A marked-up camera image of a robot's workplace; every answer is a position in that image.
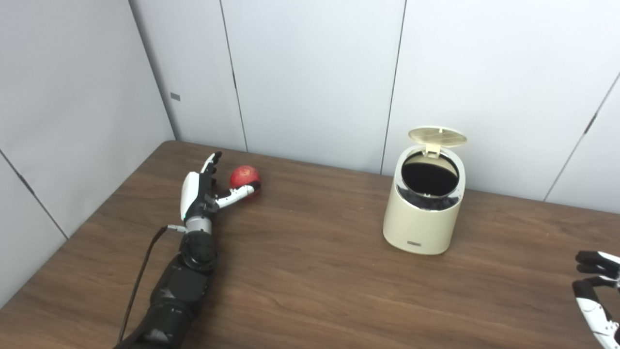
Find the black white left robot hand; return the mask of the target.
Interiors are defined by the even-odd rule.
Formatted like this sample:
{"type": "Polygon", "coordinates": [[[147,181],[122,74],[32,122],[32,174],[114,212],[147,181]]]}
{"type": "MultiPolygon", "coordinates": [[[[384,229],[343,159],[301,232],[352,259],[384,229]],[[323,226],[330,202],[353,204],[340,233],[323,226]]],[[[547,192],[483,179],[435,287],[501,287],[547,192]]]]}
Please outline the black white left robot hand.
{"type": "Polygon", "coordinates": [[[199,172],[189,172],[184,179],[180,197],[180,218],[187,223],[193,217],[214,217],[222,208],[231,206],[259,191],[259,180],[234,187],[222,194],[215,194],[214,174],[223,152],[214,152],[204,162],[199,172]]]}

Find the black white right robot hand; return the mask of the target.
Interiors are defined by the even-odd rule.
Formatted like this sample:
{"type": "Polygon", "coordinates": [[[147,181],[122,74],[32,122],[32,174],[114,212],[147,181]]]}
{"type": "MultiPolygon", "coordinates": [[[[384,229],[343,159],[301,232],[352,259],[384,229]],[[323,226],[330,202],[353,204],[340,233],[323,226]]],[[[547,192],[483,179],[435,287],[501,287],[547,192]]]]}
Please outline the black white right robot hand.
{"type": "Polygon", "coordinates": [[[620,259],[618,256],[599,251],[579,251],[575,260],[576,270],[582,273],[595,274],[594,277],[576,280],[572,290],[576,303],[586,320],[589,329],[604,349],[618,349],[619,323],[599,300],[595,288],[611,287],[618,291],[620,286],[620,259]]]}

